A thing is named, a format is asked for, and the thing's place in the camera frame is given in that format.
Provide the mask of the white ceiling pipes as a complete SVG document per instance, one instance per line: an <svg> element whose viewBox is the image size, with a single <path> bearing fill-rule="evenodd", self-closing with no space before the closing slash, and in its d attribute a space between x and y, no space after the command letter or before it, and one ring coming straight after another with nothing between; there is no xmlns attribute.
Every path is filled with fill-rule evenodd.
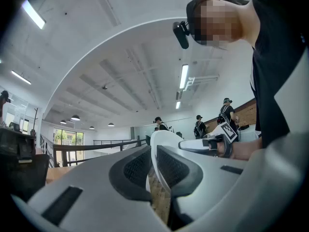
<svg viewBox="0 0 309 232"><path fill-rule="evenodd" d="M219 79L219 75L208 75L208 76L200 76L200 77L189 77L186 82L183 91L187 91L190 86L196 86L201 84L206 84L210 82L217 81Z"/></svg>

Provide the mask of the person's right forearm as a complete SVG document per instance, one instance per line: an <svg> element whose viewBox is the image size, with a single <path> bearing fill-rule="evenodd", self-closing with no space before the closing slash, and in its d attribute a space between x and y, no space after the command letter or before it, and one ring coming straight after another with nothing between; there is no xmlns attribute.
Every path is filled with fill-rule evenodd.
<svg viewBox="0 0 309 232"><path fill-rule="evenodd" d="M235 160L249 160L251 154L262 149L262 137L251 142L234 142L232 144L231 159Z"/></svg>

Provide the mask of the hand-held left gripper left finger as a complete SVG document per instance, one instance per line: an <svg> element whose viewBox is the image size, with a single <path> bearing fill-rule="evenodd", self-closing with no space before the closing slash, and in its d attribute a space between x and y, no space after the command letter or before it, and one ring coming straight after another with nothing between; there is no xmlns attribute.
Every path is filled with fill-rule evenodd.
<svg viewBox="0 0 309 232"><path fill-rule="evenodd" d="M25 202L12 199L38 232L170 232L146 189L151 149L87 160Z"/></svg>

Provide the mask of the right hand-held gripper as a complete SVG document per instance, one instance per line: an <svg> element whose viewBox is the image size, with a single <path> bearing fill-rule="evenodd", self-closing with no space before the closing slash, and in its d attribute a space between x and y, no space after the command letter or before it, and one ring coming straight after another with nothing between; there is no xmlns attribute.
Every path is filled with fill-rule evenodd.
<svg viewBox="0 0 309 232"><path fill-rule="evenodd" d="M219 124L212 133L203 139L183 140L178 143L178 148L190 152L206 152L221 158L230 158L232 143L237 135L231 126L224 122Z"/></svg>

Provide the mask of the white round plate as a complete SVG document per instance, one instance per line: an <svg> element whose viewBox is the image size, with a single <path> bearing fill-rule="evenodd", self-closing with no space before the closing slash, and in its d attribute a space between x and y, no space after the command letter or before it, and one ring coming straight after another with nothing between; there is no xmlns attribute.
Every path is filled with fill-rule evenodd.
<svg viewBox="0 0 309 232"><path fill-rule="evenodd" d="M159 182L168 193L170 193L170 188L167 185L164 177L160 173L157 165L157 146L163 145L178 148L178 143L180 141L183 141L183 138L167 130L155 131L150 138L151 159L154 166L154 171L156 173L156 176L158 177Z"/></svg>

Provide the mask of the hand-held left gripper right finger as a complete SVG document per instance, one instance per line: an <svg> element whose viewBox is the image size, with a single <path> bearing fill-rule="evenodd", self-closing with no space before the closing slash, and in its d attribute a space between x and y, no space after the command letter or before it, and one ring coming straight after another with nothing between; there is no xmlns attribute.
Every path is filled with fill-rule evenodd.
<svg viewBox="0 0 309 232"><path fill-rule="evenodd" d="M184 232L265 232L288 214L309 169L309 131L290 133L248 161L157 146L157 172L171 195L169 225Z"/></svg>

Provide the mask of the black metal railing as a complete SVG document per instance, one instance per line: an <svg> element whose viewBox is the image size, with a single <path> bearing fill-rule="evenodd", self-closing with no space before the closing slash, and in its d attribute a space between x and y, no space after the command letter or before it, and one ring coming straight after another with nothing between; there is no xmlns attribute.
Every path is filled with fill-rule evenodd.
<svg viewBox="0 0 309 232"><path fill-rule="evenodd" d="M94 140L92 145L57 145L40 135L42 153L50 157L50 167L68 167L87 161L87 158L77 159L77 152L86 151L113 154L125 149L136 148L146 144L146 139L137 140Z"/></svg>

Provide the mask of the dark equipment cabinet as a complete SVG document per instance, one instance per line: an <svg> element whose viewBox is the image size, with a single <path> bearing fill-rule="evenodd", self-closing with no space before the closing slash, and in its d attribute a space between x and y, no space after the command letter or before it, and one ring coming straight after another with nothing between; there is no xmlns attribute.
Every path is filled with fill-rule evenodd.
<svg viewBox="0 0 309 232"><path fill-rule="evenodd" d="M16 157L19 163L30 163L35 155L33 136L0 127L0 156Z"/></svg>

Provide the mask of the wooden table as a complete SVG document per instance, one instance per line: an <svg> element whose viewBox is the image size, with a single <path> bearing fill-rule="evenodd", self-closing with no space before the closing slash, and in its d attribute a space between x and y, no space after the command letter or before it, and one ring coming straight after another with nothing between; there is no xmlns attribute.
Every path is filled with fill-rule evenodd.
<svg viewBox="0 0 309 232"><path fill-rule="evenodd" d="M46 175L46 184L49 184L61 178L63 175L67 174L73 168L75 168L75 166L48 168Z"/></svg>

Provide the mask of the person's black shirt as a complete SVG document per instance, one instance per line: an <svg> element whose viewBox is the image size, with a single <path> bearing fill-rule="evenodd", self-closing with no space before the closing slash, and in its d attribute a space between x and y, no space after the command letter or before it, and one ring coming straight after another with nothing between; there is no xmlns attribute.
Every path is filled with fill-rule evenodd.
<svg viewBox="0 0 309 232"><path fill-rule="evenodd" d="M279 0L252 0L260 20L260 31L253 51L252 91L256 98L262 146L289 133L288 124L275 101L275 95L292 74L305 43L292 16Z"/></svg>

